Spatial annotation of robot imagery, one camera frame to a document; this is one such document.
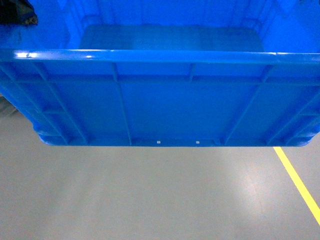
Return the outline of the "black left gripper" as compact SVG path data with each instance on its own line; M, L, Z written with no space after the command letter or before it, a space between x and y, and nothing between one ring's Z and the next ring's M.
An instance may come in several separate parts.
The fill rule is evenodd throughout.
M37 25L38 16L28 0L0 0L1 25Z

